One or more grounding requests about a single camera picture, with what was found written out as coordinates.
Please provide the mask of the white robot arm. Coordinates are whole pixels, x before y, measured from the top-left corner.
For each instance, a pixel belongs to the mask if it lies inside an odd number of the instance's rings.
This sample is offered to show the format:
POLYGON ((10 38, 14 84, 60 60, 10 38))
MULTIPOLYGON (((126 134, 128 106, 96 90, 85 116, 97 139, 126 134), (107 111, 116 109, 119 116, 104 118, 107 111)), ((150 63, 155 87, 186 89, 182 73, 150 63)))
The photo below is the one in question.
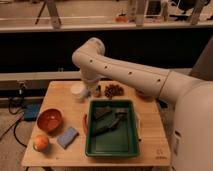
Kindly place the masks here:
POLYGON ((115 60, 91 38, 72 54, 87 87, 101 76, 175 105, 170 171, 213 171, 213 81, 168 69, 115 60))

